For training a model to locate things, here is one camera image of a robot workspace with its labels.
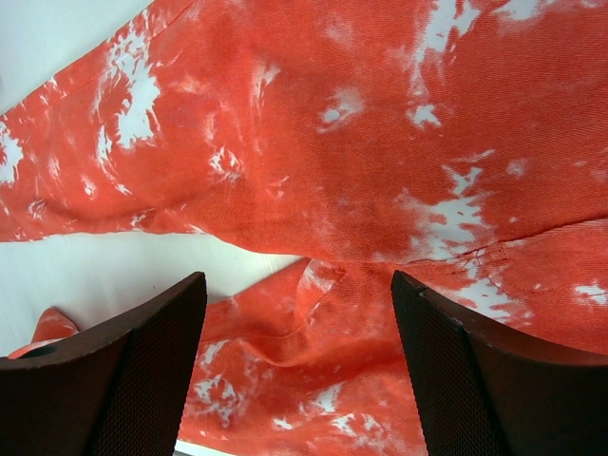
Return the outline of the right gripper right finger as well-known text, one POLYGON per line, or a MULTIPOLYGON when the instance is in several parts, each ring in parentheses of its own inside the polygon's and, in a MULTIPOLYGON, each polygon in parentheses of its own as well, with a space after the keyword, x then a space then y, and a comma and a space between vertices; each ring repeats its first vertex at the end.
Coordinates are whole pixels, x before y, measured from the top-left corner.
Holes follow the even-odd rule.
POLYGON ((391 296, 429 454, 606 454, 606 355, 510 328, 401 271, 391 296))

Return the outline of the orange white tie-dye trousers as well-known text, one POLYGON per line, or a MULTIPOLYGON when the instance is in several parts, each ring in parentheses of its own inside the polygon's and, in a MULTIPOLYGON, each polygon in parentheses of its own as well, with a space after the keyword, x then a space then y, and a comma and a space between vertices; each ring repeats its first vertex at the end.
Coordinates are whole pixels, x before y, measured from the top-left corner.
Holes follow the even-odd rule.
POLYGON ((426 453, 395 270, 607 349, 603 1, 156 1, 1 118, 1 238, 297 262, 209 307, 181 440, 426 453))

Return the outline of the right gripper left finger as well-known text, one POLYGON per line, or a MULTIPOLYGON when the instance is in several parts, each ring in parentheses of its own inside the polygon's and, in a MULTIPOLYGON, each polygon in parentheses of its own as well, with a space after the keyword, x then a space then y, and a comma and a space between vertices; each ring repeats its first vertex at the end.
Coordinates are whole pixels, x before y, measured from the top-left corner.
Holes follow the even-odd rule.
POLYGON ((2 454, 173 454, 206 304, 196 272, 85 331, 2 358, 2 454))

